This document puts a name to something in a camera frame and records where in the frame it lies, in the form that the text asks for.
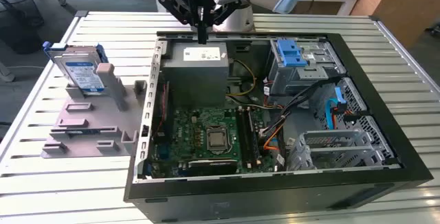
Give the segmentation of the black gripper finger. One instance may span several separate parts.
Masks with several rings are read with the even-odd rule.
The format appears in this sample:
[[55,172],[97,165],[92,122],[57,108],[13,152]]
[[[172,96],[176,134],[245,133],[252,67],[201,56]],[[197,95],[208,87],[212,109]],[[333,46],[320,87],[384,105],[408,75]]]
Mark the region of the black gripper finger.
[[216,9],[216,3],[208,1],[204,3],[204,44],[207,44],[208,33],[212,25],[220,25],[233,11],[241,6],[241,1],[233,1]]
[[197,42],[204,44],[204,24],[196,0],[159,0],[159,2],[183,25],[191,25],[197,33]]

